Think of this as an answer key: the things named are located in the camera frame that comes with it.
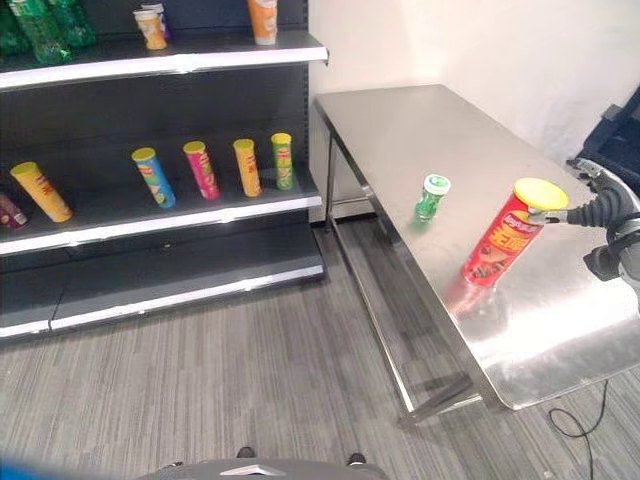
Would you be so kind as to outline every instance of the gray carpet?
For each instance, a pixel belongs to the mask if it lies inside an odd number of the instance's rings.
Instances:
[[[375,221],[344,225],[394,353],[421,386],[457,370]],[[396,479],[583,479],[582,440],[546,411],[591,423],[601,387],[518,414],[482,404],[402,431],[399,400],[332,236],[322,282],[255,292],[5,348],[3,455],[119,478],[232,456],[341,463],[361,450]],[[385,282],[384,297],[379,292]],[[640,371],[611,381],[593,435],[596,478],[640,478]]]

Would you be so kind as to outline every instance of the black shelving unit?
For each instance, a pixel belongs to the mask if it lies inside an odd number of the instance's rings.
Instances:
[[[305,1],[281,0],[278,43],[253,44],[244,2],[167,0],[174,41],[144,50],[129,0],[86,2],[98,44],[71,64],[0,68],[0,187],[30,221],[0,233],[0,338],[51,332],[269,285],[317,278],[308,223],[321,198],[308,169]],[[292,134],[295,184],[281,191],[269,138]],[[231,143],[249,137],[264,192],[244,196]],[[204,200],[182,145],[207,144],[222,195]],[[130,159],[158,152],[178,199],[159,208]],[[10,177],[32,160],[74,210],[51,222]]]

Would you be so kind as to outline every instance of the white shelf edge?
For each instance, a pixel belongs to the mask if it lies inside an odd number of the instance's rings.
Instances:
[[[35,334],[43,331],[49,331],[48,320],[36,320],[34,322],[11,325],[10,327],[1,327],[0,338],[17,337],[19,335]]]
[[[180,74],[222,68],[277,65],[329,60],[325,47],[254,50],[248,52],[181,53],[105,62],[60,65],[0,73],[0,91],[55,85],[81,80]]]
[[[0,243],[0,255],[44,250],[48,248],[73,247],[82,243],[98,242],[112,238],[126,237],[139,233],[172,230],[190,226],[228,223],[250,217],[270,215],[287,211],[301,210],[322,205],[319,195],[313,197],[296,198],[279,202],[247,205],[244,207],[230,207],[207,212],[188,213],[173,217],[161,217],[153,220],[119,223],[106,227],[93,227],[83,230],[69,230],[66,232],[41,235],[33,238],[10,240]]]
[[[266,275],[263,277],[249,278],[240,280],[238,282],[219,285],[217,287],[203,288],[201,290],[194,290],[177,295],[169,295],[153,300],[145,300],[143,302],[131,303],[128,305],[118,305],[103,310],[96,310],[95,312],[72,315],[70,317],[52,320],[51,329],[55,331],[62,328],[98,322],[101,320],[109,320],[118,317],[125,317],[132,314],[144,314],[151,310],[170,307],[173,305],[179,305],[196,300],[202,300],[205,298],[218,297],[230,293],[249,292],[256,288],[320,275],[323,272],[324,267],[322,265],[315,265],[313,267],[300,268],[297,270],[276,273],[273,275]]]

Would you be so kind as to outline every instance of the pink chip can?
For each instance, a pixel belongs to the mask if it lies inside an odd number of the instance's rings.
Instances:
[[[218,198],[220,196],[220,189],[218,188],[216,177],[213,174],[209,155],[207,154],[207,147],[204,142],[196,140],[185,143],[182,150],[189,159],[191,171],[193,172],[193,176],[196,177],[196,182],[202,196],[207,200],[215,200]]]
[[[27,217],[3,193],[0,193],[0,223],[7,225],[12,230],[27,223]]]

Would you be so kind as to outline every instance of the white wall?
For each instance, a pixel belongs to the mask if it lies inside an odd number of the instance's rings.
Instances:
[[[557,162],[640,83],[640,0],[309,3],[311,33],[331,54],[328,68],[311,67],[312,98],[444,83]],[[326,132],[311,112],[311,169],[324,190]],[[360,195],[338,163],[337,197]]]
[[[443,0],[442,82],[563,162],[640,84],[639,0]]]
[[[435,11],[439,0],[311,0],[309,28],[330,53],[329,67],[310,67],[310,97],[316,94],[433,83],[442,72]],[[310,110],[311,171],[324,194],[327,133]],[[361,196],[355,178],[338,161],[336,198]],[[357,208],[349,214],[359,213]],[[324,218],[320,210],[312,220]]]

